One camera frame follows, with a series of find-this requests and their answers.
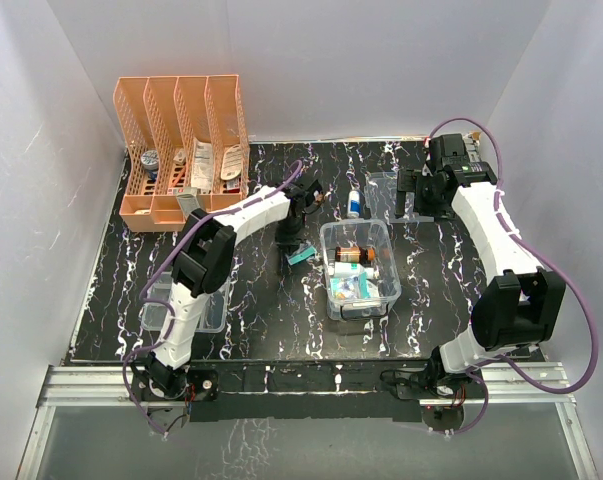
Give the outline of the clear plastic box lid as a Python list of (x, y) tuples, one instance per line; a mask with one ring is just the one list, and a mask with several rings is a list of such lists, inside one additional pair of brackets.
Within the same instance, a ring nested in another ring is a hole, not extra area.
[(370, 211), (370, 217), (385, 221), (387, 224), (432, 223), (435, 219), (424, 216), (414, 209), (415, 194), (407, 192), (403, 215), (396, 216), (397, 173), (374, 172), (366, 175), (364, 187), (365, 205)]

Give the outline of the teal bandage packet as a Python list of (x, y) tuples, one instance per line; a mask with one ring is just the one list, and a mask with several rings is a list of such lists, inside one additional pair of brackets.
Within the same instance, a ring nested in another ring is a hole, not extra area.
[(336, 300), (366, 299), (369, 297), (364, 274), (330, 279), (330, 291)]
[(309, 244), (301, 245), (297, 250), (291, 254), (286, 255), (287, 262), (290, 266), (297, 265), (301, 262), (307, 261), (309, 258), (316, 254), (314, 246)]

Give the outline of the brown medicine bottle orange cap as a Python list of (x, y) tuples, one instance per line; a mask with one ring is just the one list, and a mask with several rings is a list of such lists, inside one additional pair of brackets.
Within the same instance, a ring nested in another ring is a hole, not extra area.
[(376, 258), (376, 251), (372, 247), (337, 247), (335, 249), (335, 261), (343, 263), (355, 263), (364, 266), (371, 265)]

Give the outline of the clear divided tray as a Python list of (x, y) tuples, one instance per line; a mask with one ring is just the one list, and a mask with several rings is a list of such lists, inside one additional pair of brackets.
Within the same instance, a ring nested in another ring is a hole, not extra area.
[[(171, 271), (163, 272), (150, 287), (148, 296), (155, 300), (169, 300), (172, 278)], [(216, 334), (225, 328), (227, 302), (229, 298), (230, 280), (215, 292), (207, 301), (204, 313), (198, 324), (196, 333)], [(164, 323), (167, 310), (162, 304), (147, 303), (141, 308), (141, 327), (148, 332), (159, 332)]]

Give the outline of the white green medicine bottle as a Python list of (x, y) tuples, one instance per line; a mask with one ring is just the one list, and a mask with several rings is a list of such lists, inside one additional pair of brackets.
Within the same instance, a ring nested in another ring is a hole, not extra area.
[(335, 262), (328, 266), (328, 275), (331, 278), (365, 275), (367, 278), (376, 279), (378, 272), (373, 267), (366, 267), (358, 263)]

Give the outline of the white blue mask packet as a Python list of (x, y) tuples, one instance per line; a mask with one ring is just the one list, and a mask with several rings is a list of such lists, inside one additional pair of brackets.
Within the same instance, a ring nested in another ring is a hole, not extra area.
[(361, 300), (361, 301), (372, 300), (372, 299), (376, 299), (379, 297), (379, 290), (378, 290), (377, 285), (374, 282), (367, 280), (367, 286), (368, 286), (368, 291), (369, 291), (369, 297), (366, 299), (353, 299), (353, 300)]

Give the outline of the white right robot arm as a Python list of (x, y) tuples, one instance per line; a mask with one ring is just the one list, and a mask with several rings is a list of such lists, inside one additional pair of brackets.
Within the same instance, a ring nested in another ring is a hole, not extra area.
[(548, 340), (566, 290), (564, 280), (515, 241), (500, 223), (494, 204), (498, 178), (490, 165), (475, 161), (460, 134), (424, 142), (424, 167), (402, 169), (397, 204), (414, 196), (414, 211), (434, 219), (458, 218), (468, 230), (483, 264), (487, 286), (471, 309), (468, 327), (435, 348), (415, 386), (447, 397), (468, 370), (514, 350)]

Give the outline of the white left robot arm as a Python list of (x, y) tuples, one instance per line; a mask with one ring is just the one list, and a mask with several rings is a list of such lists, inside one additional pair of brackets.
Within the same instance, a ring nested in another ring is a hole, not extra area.
[(158, 342), (143, 360), (146, 384), (167, 399), (185, 392), (192, 339), (209, 299), (230, 276), (235, 247), (274, 224), (280, 256), (297, 254), (306, 217), (320, 209), (324, 198), (318, 180), (297, 179), (263, 187), (226, 210), (189, 214), (176, 251), (168, 257), (172, 283), (167, 312)]

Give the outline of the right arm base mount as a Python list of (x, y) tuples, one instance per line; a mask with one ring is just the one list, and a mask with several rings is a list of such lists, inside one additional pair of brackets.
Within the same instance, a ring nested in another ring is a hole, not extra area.
[(466, 401), (479, 392), (466, 374), (448, 373), (443, 362), (434, 357), (419, 371), (384, 370), (380, 381), (383, 388), (399, 400), (425, 401), (423, 422), (435, 430), (459, 428), (465, 419)]

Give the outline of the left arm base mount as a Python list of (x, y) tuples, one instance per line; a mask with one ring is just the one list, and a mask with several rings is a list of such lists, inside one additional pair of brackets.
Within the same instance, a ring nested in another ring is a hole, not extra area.
[(129, 399), (139, 403), (148, 411), (150, 403), (179, 403), (183, 414), (190, 422), (197, 421), (196, 415), (203, 414), (203, 420), (211, 417), (203, 412), (218, 399), (220, 376), (214, 370), (164, 366), (154, 357), (132, 360), (125, 367), (129, 386)]

